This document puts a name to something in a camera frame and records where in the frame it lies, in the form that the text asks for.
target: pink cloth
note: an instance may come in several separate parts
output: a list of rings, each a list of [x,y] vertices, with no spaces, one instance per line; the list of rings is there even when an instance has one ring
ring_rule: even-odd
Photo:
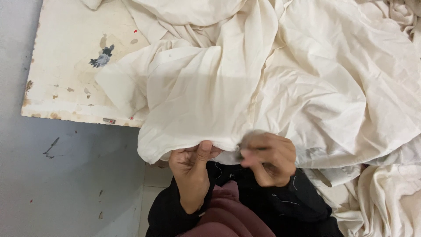
[[[270,228],[238,199],[238,186],[215,186],[209,208],[193,229],[181,237],[275,237]]]

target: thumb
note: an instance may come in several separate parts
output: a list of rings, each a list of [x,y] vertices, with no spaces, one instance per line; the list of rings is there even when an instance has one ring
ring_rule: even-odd
[[[195,169],[206,169],[206,163],[211,156],[212,142],[202,141],[196,151]]]

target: floor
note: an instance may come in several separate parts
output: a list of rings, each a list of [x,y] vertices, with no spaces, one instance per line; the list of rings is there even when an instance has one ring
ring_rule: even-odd
[[[145,236],[149,226],[149,209],[156,196],[170,185],[172,178],[173,173],[170,168],[161,169],[158,167],[151,168],[149,165],[146,166],[138,237]]]

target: stain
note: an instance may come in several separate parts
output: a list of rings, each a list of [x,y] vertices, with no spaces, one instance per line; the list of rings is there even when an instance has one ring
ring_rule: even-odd
[[[30,105],[30,104],[31,104],[31,101],[27,98],[24,98],[24,102],[22,104],[22,107],[25,107],[25,106]]]
[[[99,47],[105,48],[106,45],[107,45],[107,34],[104,34],[104,36],[99,41]]]
[[[31,80],[29,80],[28,82],[27,82],[27,88],[26,88],[26,92],[28,92],[31,88],[32,88],[32,86],[34,85],[34,83],[31,81]]]
[[[53,148],[53,146],[55,146],[56,145],[56,143],[57,143],[57,141],[59,140],[60,138],[58,137],[54,142],[53,142],[53,144],[51,144],[51,146],[50,146],[50,148],[46,151],[46,152],[44,152],[43,153],[43,155],[45,155],[46,157],[48,157],[48,158],[50,158],[50,159],[52,159],[52,158],[54,158],[54,156],[49,156],[48,155],[48,152]]]
[[[50,117],[51,117],[52,119],[58,119],[58,120],[61,120],[61,117],[60,117],[58,114],[56,114],[56,113],[51,113],[51,114],[50,114]]]

